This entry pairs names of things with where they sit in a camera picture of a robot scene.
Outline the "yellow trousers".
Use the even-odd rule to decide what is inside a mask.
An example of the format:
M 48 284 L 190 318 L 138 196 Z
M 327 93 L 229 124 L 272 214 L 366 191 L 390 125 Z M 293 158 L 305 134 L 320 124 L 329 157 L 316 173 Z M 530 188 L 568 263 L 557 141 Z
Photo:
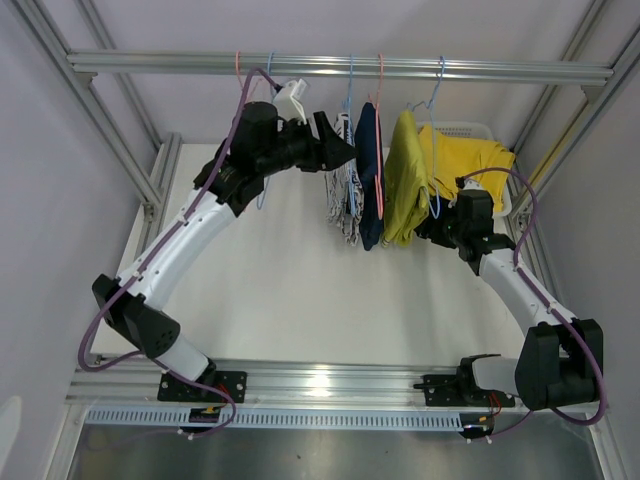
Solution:
M 436 194 L 442 197 L 440 211 L 445 200 L 454 198 L 456 178 L 490 167 L 510 170 L 515 162 L 515 154 L 497 141 L 443 135 L 429 125 L 411 126 L 409 132 L 417 141 L 426 175 L 419 200 L 422 220 L 429 217 L 428 203 Z

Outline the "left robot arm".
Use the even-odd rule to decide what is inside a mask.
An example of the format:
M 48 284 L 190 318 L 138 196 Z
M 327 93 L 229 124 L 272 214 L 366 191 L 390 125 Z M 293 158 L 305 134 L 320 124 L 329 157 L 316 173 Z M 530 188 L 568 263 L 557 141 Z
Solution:
M 266 102 L 245 104 L 171 223 L 116 278 L 94 281 L 102 320 L 136 353 L 180 376 L 192 400 L 213 394 L 213 362 L 163 308 L 202 251 L 263 192 L 268 177 L 290 168 L 329 172 L 355 158 L 325 113 L 314 113 L 313 120 L 286 120 Z

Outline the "black white print trousers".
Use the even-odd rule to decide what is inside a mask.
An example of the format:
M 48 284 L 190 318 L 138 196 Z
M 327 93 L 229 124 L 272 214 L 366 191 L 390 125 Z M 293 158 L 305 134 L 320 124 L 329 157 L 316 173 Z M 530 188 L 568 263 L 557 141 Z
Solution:
M 357 172 L 356 158 L 326 172 L 324 179 L 326 220 L 340 230 L 347 245 L 355 247 L 360 239 L 359 226 L 364 210 L 363 188 Z

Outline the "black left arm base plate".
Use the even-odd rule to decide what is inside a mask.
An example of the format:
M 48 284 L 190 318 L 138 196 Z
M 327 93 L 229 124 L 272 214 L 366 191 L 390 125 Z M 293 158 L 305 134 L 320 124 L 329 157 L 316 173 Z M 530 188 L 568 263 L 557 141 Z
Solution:
M 242 404 L 247 392 L 248 374 L 244 371 L 224 371 L 209 369 L 198 382 L 223 392 L 235 403 Z M 157 400 L 173 403 L 226 403 L 227 399 L 210 389 L 203 389 L 179 380 L 171 373 L 165 373 L 157 390 Z

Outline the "blue hanger of print trousers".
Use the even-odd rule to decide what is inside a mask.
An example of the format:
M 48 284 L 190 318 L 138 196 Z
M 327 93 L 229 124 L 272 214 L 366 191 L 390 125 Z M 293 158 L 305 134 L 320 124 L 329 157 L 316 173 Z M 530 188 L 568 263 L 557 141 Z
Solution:
M 343 112 L 346 114 L 346 125 L 343 132 L 346 134 L 346 142 L 348 145 L 354 147 L 354 126 L 352 121 L 352 104 L 353 104 L 353 84 L 354 84 L 354 55 L 349 55 L 349 69 L 348 69 L 348 85 L 347 94 L 342 102 Z M 351 219 L 356 222 L 359 214 L 359 204 L 356 198 L 356 182 L 354 181 L 354 175 L 357 173 L 356 159 L 349 160 L 346 164 L 345 171 L 345 195 L 346 195 L 346 210 Z

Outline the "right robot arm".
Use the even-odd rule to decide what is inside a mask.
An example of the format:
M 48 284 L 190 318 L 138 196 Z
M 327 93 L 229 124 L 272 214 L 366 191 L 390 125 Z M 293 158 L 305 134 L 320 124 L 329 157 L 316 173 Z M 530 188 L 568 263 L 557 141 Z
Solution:
M 515 255 L 515 243 L 494 229 L 493 199 L 473 183 L 461 189 L 419 237 L 454 249 L 502 300 L 524 334 L 518 358 L 465 357 L 457 368 L 456 395 L 478 404 L 490 392 L 518 397 L 532 410 L 605 403 L 603 331 L 560 305 Z

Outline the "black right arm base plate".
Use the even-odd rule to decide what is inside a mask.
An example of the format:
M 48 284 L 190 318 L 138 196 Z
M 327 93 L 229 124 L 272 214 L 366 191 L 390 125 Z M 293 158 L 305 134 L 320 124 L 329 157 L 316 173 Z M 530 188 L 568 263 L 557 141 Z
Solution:
M 428 407 L 515 406 L 515 398 L 497 390 L 484 390 L 459 380 L 453 374 L 426 374 L 413 389 L 420 391 Z

